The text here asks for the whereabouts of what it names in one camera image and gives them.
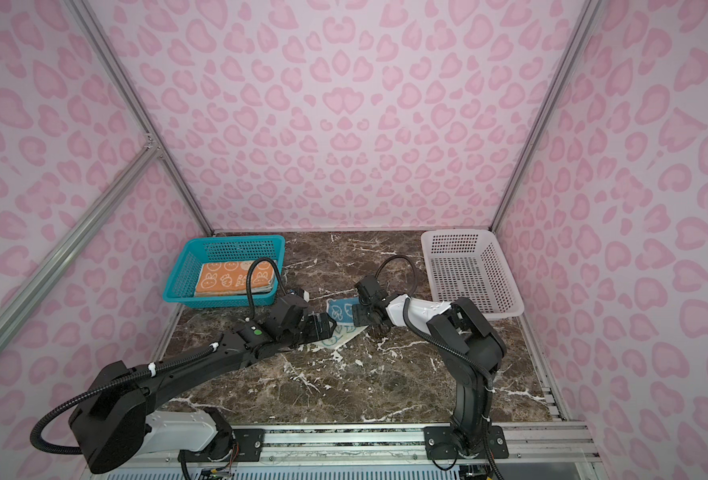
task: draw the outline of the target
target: pink leopard print wallpaper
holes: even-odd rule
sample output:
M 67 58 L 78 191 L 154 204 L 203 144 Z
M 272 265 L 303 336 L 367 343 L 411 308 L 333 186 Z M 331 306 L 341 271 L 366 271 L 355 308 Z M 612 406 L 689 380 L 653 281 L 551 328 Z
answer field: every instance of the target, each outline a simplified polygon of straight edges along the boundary
M 90 386 L 107 364 L 148 362 L 172 321 L 162 301 L 183 245 L 202 233 L 170 179 L 152 164 L 0 355 L 0 479 L 78 478 L 82 457 L 34 450 L 42 415 Z M 45 430 L 73 445 L 68 415 Z
M 142 145 L 58 0 L 0 2 L 0 307 Z
M 95 0 L 215 228 L 486 226 L 582 0 Z
M 610 2 L 502 245 L 612 478 L 708 478 L 708 2 Z

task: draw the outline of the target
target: side wall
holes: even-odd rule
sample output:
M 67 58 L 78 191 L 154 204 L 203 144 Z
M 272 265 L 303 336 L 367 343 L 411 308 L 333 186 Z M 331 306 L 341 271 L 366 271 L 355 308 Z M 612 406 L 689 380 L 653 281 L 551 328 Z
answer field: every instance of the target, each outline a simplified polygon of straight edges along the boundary
M 0 308 L 143 142 L 59 1 L 0 2 Z
M 613 0 L 502 227 L 614 478 L 708 478 L 708 2 Z
M 210 222 L 487 226 L 583 0 L 90 2 Z
M 0 478 L 81 474 L 81 457 L 34 450 L 33 425 L 88 388 L 103 366 L 151 360 L 173 321 L 174 305 L 162 301 L 167 274 L 183 244 L 201 235 L 164 169 L 152 163 L 0 355 Z M 44 437 L 71 444 L 67 419 L 59 417 Z

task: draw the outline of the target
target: basket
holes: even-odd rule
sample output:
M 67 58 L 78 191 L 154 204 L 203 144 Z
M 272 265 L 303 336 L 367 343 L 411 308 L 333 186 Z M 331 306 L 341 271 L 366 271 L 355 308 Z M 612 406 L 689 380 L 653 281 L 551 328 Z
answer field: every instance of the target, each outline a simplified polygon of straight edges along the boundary
M 522 297 L 498 240 L 487 230 L 435 230 L 421 235 L 435 302 L 465 296 L 488 320 L 519 316 Z
M 189 240 L 178 256 L 162 298 L 166 302 L 180 302 L 191 308 L 246 306 L 247 295 L 194 296 L 202 264 L 209 262 L 244 262 L 268 256 L 276 262 L 280 272 L 285 258 L 285 238 L 281 235 L 214 236 Z M 277 283 L 269 293 L 253 295 L 258 306 L 274 303 Z

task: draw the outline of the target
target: orange towel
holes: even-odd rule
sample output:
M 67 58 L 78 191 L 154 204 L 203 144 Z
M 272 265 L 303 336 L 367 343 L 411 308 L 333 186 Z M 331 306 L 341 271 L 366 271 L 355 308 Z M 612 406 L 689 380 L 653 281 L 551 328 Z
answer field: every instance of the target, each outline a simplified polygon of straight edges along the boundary
M 252 261 L 214 262 L 203 264 L 194 296 L 224 296 L 247 294 L 245 282 Z M 271 292 L 274 269 L 269 262 L 261 262 L 253 270 L 250 289 L 253 293 Z

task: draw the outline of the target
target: brown marble surface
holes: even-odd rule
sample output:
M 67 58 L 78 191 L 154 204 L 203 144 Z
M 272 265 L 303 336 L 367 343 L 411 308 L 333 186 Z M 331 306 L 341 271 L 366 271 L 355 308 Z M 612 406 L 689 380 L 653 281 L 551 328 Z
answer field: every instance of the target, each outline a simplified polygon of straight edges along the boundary
M 354 284 L 375 273 L 389 255 L 410 255 L 420 270 L 416 298 L 430 300 L 420 232 L 291 233 L 286 239 L 282 277 L 289 288 L 310 292 L 314 311 L 328 299 L 356 295 Z M 407 290 L 410 269 L 396 260 L 382 273 L 391 291 Z M 259 307 L 257 314 L 265 311 Z M 212 342 L 244 318 L 247 308 L 186 309 L 166 356 Z M 515 319 L 493 326 L 508 347 L 495 386 L 491 418 L 496 422 L 543 422 L 544 405 L 522 332 Z M 360 333 L 337 351 L 306 346 L 254 366 L 222 375 L 166 405 L 187 411 L 215 406 L 233 424 L 446 422 L 455 406 L 455 380 L 433 346 L 407 329 L 378 338 Z

